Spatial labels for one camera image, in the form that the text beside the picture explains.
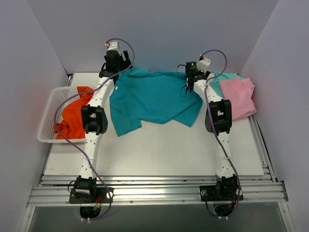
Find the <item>teal blue t-shirt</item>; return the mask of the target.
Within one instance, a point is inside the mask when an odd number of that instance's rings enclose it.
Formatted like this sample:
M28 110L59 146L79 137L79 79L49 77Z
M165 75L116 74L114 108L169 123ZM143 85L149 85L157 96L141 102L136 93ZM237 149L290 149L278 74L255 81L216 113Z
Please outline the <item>teal blue t-shirt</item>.
M193 126L203 100L185 93L185 73L131 68L120 74L109 98L111 119L118 136L142 127L142 122L171 120Z

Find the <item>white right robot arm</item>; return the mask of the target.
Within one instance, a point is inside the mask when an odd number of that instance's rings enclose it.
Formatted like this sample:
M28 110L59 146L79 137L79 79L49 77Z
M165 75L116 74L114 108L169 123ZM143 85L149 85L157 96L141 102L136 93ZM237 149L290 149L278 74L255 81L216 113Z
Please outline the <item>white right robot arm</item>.
M232 106L211 87L208 66L210 60L185 63L186 91L194 91L206 105L205 127L215 138L216 186L214 193L226 199L239 193L239 180L230 159L229 134L232 127Z

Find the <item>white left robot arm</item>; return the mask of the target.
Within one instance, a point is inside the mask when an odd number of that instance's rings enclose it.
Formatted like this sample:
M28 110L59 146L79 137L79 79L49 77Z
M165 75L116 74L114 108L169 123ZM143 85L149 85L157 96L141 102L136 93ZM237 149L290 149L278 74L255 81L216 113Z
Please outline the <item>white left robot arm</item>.
M98 86L92 99L81 108L82 125L85 131L85 157L74 183L74 190L87 203L93 202L98 195L98 174L95 167L99 143L108 128L104 105L119 74L131 67L131 60L126 50L124 52L120 52L119 49L108 50L104 58L105 64L99 73Z

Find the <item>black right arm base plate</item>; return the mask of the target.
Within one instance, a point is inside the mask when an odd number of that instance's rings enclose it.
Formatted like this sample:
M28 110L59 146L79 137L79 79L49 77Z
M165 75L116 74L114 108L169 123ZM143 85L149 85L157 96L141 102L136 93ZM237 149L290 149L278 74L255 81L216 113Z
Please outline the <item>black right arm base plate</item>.
M200 186L200 199L204 202L236 201L239 188L234 185L209 185Z

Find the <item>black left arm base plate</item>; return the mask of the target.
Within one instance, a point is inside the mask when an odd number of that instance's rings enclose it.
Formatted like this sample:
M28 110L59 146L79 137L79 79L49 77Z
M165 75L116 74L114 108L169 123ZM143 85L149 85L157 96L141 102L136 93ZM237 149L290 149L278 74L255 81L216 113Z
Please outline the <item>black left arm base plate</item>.
M91 193L86 189L70 190L69 203L86 204L86 203L109 203L113 199L113 188L109 188L109 192L105 188L98 188Z

